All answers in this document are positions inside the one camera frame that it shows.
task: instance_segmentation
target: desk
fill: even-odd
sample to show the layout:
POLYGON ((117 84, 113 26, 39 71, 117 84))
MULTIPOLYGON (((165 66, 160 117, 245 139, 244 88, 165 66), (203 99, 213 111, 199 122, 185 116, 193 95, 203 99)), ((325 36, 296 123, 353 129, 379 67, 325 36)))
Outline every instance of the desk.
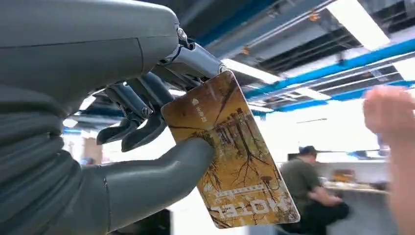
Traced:
POLYGON ((350 216, 329 226, 334 235, 396 235, 397 226, 389 210, 388 192, 372 188, 326 186, 333 193, 341 192, 342 199, 350 206, 350 216))
POLYGON ((378 194, 389 194, 384 190, 377 190, 374 188, 353 188, 353 187, 337 187, 337 186, 325 186, 326 189, 332 191, 346 191, 346 192, 367 192, 367 193, 378 193, 378 194))

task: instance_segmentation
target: green shirt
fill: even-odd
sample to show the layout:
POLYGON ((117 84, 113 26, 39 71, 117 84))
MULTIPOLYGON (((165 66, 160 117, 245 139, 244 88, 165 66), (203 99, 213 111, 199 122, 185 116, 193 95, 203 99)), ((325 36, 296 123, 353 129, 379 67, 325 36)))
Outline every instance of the green shirt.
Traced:
POLYGON ((304 207, 310 203, 308 192, 312 191, 314 187, 321 186, 315 168, 296 158, 282 165, 280 172, 297 209, 300 214, 303 214, 304 207))

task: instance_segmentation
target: ceiling light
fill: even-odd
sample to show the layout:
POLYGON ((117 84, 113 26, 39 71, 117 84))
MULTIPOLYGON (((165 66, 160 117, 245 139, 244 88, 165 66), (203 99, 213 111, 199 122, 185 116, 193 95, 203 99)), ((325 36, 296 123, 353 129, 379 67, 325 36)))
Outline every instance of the ceiling light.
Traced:
POLYGON ((63 125, 64 125, 65 127, 69 127, 69 128, 74 127, 76 124, 78 124, 78 122, 77 122, 77 121, 75 121, 75 120, 73 120, 73 119, 70 119, 70 118, 65 119, 65 120, 63 121, 63 125))
POLYGON ((329 103, 329 104, 340 104, 341 101, 332 99, 332 100, 328 100, 327 103, 329 103))
POLYGON ((255 69, 251 66, 244 65, 244 64, 236 62, 234 60, 224 59, 224 60, 222 60, 222 63, 231 70, 235 70, 235 71, 244 73, 244 74, 249 75, 251 77, 256 77, 256 78, 261 79, 262 81, 264 81, 268 84, 271 84, 271 83, 274 83, 276 81, 281 80, 281 78, 278 77, 278 76, 272 75, 268 72, 264 72, 264 71, 259 70, 259 69, 255 69))
MULTIPOLYGON (((391 43, 357 0, 337 0, 327 7, 328 11, 367 49, 376 50, 391 43)), ((405 80, 415 80, 415 59, 393 63, 405 80)))
POLYGON ((317 92, 315 90, 312 89, 308 89, 308 88, 298 88, 295 90, 295 92, 311 97, 313 99, 318 99, 318 100, 327 100, 327 99, 331 99, 331 96, 317 92))
POLYGON ((79 107, 79 110, 86 110, 95 100, 96 97, 92 95, 84 99, 84 101, 81 104, 81 107, 79 107))
POLYGON ((402 78, 408 81, 415 80, 415 58, 401 60, 393 64, 402 78))
POLYGON ((254 105, 254 106, 264 106, 266 105, 265 102, 248 102, 248 104, 254 105))
POLYGON ((170 89, 169 92, 170 92, 170 94, 176 95, 176 96, 182 96, 182 95, 186 94, 186 92, 184 92, 184 91, 178 91, 178 90, 172 90, 172 89, 170 89))
POLYGON ((272 111, 274 111, 273 109, 258 107, 258 106, 254 106, 254 105, 248 105, 248 107, 252 110, 257 110, 257 111, 261 111, 261 112, 272 112, 272 111))

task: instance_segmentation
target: gray robotic hand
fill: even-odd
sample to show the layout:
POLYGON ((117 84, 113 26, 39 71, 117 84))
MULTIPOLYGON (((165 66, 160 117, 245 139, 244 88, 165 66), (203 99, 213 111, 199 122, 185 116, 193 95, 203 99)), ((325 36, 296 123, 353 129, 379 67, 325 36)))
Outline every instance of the gray robotic hand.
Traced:
POLYGON ((165 128, 160 107, 172 100, 162 79, 188 90, 223 69, 187 43, 170 9, 130 0, 3 0, 0 32, 0 234, 103 235, 193 190, 213 157, 201 139, 154 161, 80 167, 60 137, 62 120, 106 88, 125 120, 101 143, 122 140, 123 151, 146 144, 165 128), (145 131, 136 131, 145 119, 145 131))

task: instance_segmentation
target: card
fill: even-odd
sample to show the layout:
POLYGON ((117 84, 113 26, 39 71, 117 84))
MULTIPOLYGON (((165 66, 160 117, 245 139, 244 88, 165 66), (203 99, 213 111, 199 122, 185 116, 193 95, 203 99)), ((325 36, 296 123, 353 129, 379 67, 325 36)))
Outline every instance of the card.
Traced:
POLYGON ((218 228, 300 220, 231 71, 166 104, 161 112, 176 142, 203 138, 215 149, 197 188, 218 228))

